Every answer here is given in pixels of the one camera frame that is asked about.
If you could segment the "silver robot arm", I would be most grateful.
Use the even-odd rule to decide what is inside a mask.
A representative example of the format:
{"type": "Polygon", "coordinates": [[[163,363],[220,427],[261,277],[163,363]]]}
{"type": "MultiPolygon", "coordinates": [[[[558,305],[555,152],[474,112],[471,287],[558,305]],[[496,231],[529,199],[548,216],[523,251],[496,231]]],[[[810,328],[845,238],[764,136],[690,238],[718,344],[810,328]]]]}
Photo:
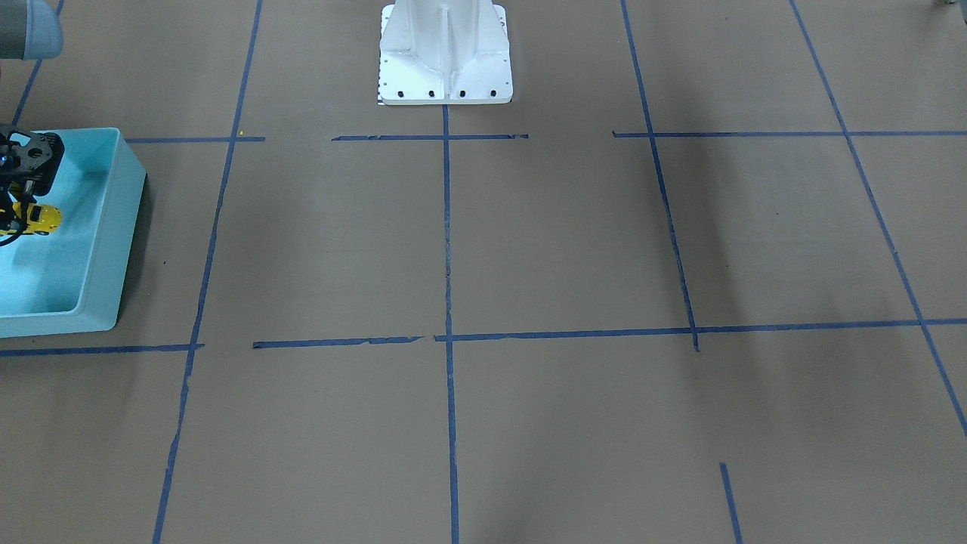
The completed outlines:
{"type": "MultiPolygon", "coordinates": [[[[58,14],[45,1],[1,3],[4,60],[55,58],[63,49],[58,14]]],[[[2,245],[21,236],[48,236],[63,223],[62,210],[38,201],[47,196],[60,169],[65,145],[60,135],[1,128],[2,245]]]]}

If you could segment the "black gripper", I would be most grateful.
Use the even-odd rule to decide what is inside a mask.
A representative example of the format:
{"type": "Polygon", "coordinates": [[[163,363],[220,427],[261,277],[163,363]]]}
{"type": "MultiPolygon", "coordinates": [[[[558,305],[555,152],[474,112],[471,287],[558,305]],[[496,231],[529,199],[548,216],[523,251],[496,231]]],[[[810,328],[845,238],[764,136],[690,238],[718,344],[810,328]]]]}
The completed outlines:
{"type": "Polygon", "coordinates": [[[3,190],[21,190],[22,227],[31,227],[34,196],[51,192],[65,145],[61,135],[35,131],[1,131],[3,190]]]}

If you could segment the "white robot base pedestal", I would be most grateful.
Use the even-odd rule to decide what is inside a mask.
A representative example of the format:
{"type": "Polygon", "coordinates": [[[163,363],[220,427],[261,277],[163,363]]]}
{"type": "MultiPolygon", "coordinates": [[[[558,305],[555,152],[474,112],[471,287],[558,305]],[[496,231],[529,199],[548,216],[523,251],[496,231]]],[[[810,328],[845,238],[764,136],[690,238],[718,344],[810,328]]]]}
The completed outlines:
{"type": "Polygon", "coordinates": [[[507,13],[493,1],[396,1],[380,15],[378,103],[508,104],[507,13]]]}

